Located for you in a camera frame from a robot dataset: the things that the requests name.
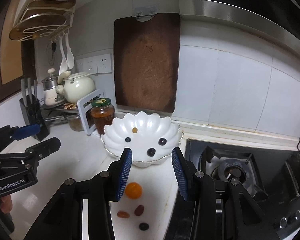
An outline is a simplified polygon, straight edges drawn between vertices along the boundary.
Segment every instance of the orange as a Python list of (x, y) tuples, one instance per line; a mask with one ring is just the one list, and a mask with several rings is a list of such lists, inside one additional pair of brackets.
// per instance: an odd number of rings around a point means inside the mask
[(142, 187), (136, 182), (131, 182), (126, 186), (124, 192), (128, 198), (137, 199), (142, 195)]

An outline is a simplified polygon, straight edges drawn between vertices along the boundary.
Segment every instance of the range hood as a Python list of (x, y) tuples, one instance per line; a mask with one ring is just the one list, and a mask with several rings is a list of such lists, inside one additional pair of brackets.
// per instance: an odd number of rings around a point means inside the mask
[(300, 4), (295, 0), (179, 0), (179, 6), (183, 19), (240, 28), (300, 58)]

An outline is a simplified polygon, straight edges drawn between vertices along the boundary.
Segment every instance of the electrical outlet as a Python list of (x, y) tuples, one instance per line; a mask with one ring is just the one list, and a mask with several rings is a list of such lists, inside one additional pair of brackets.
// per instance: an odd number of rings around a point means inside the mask
[(77, 71), (78, 72), (83, 72), (83, 63), (84, 63), (84, 59), (77, 59), (76, 60), (76, 66), (77, 66)]
[(86, 71), (95, 74), (98, 73), (96, 57), (88, 57), (85, 59)]
[(98, 73), (111, 73), (111, 54), (95, 56), (97, 61)]

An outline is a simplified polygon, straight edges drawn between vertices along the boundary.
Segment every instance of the black knife block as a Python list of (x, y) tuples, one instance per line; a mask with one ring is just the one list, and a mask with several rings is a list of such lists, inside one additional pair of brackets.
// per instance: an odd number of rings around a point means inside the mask
[(32, 137), (41, 142), (44, 138), (46, 138), (49, 135), (49, 130), (46, 124), (44, 123), (39, 100), (37, 98), (34, 98), (34, 95), (32, 95), (32, 98), (35, 99), (35, 101), (31, 104), (29, 95), (26, 96), (28, 106), (24, 105), (22, 98), (19, 100), (21, 112), (26, 125), (36, 123), (40, 125), (40, 132), (36, 135), (33, 135)]

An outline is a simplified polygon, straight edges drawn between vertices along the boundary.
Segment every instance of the cabinet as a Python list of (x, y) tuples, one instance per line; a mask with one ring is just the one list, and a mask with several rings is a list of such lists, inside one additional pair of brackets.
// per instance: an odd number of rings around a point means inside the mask
[(10, 0), (0, 13), (0, 102), (17, 93), (20, 78), (35, 79), (34, 41), (12, 41), (9, 32), (13, 27), (19, 0)]

